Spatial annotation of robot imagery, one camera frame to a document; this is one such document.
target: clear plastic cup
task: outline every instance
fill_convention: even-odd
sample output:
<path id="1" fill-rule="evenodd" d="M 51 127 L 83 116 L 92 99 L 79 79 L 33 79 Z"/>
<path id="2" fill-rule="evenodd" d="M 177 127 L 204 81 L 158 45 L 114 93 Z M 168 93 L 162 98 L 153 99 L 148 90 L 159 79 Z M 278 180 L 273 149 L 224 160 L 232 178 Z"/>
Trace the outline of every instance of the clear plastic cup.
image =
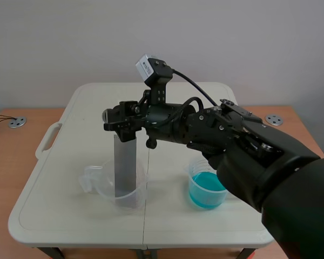
<path id="1" fill-rule="evenodd" d="M 188 192 L 196 205 L 206 209 L 213 209 L 221 205 L 228 193 L 218 180 L 216 171 L 204 158 L 196 158 L 190 162 Z"/>
<path id="2" fill-rule="evenodd" d="M 139 160 L 136 170 L 136 188 L 129 193 L 115 185 L 114 160 L 102 166 L 87 166 L 84 175 L 79 177 L 79 183 L 84 192 L 96 192 L 110 200 L 119 210 L 129 213 L 140 209 L 146 200 L 147 175 Z"/>

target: wooden desk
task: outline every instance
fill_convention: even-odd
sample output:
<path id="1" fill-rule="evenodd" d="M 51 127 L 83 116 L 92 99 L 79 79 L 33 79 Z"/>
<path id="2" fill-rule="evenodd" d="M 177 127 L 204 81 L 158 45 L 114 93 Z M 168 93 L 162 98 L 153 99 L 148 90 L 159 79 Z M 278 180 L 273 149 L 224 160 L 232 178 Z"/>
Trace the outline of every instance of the wooden desk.
<path id="1" fill-rule="evenodd" d="M 291 107 L 287 106 L 251 106 L 249 111 L 264 118 L 276 113 L 284 119 L 278 129 L 303 142 L 308 148 L 324 157 L 310 133 Z M 10 212 L 15 205 L 35 164 L 35 150 L 48 127 L 58 121 L 64 109 L 15 109 L 3 110 L 1 114 L 26 116 L 28 122 L 21 128 L 8 128 L 8 121 L 0 123 L 0 259 L 47 259 L 37 249 L 25 247 L 14 241 L 7 230 Z M 66 258 L 132 258 L 134 251 L 125 249 L 64 249 Z M 235 249 L 164 249 L 158 252 L 159 258 L 236 258 Z M 286 258 L 280 247 L 273 243 L 257 250 L 254 259 Z"/>

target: black robotic arm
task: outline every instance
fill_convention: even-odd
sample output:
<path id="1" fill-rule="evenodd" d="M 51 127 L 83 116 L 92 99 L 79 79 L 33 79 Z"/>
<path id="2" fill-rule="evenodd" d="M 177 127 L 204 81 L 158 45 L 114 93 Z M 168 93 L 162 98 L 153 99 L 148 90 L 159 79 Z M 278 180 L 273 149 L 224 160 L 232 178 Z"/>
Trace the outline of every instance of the black robotic arm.
<path id="1" fill-rule="evenodd" d="M 151 89 L 140 101 L 106 109 L 104 130 L 126 142 L 145 128 L 148 148 L 164 140 L 202 152 L 220 182 L 262 213 L 263 224 L 289 258 L 324 258 L 324 159 L 232 101 L 223 99 L 218 106 L 163 60 L 145 55 L 136 67 Z M 166 103 L 166 84 L 173 74 L 188 80 L 214 106 L 204 108 L 198 97 Z"/>

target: white table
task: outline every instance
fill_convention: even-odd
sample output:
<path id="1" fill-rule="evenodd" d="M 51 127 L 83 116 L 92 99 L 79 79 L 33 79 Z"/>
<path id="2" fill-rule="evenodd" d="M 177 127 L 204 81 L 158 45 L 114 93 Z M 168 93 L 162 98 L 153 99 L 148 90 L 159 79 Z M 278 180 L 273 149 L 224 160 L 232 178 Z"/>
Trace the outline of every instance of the white table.
<path id="1" fill-rule="evenodd" d="M 222 98 L 236 102 L 228 86 L 200 86 L 218 103 Z M 272 242 L 260 214 L 232 195 L 215 210 L 191 204 L 184 168 L 199 153 L 158 141 L 148 161 L 145 130 L 137 133 L 137 154 L 146 168 L 149 162 L 145 208 L 124 215 L 99 195 L 83 192 L 78 177 L 84 167 L 113 158 L 113 133 L 103 130 L 102 111 L 122 100 L 139 100 L 144 89 L 142 83 L 88 84 L 74 93 L 36 150 L 38 162 L 9 218 L 11 236 L 53 258 L 62 257 L 57 247 L 243 247 L 249 254 Z M 188 83 L 167 85 L 168 103 L 183 103 L 192 96 L 211 106 Z M 45 150 L 58 129 L 52 147 Z"/>

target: black sleeve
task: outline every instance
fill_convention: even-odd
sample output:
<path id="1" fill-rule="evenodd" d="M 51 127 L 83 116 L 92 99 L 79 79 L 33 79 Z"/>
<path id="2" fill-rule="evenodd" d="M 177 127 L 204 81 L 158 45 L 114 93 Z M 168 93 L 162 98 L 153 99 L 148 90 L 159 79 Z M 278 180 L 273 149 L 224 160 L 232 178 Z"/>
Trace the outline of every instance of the black sleeve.
<path id="1" fill-rule="evenodd" d="M 324 258 L 324 159 L 298 170 L 266 197 L 262 222 L 289 258 Z"/>

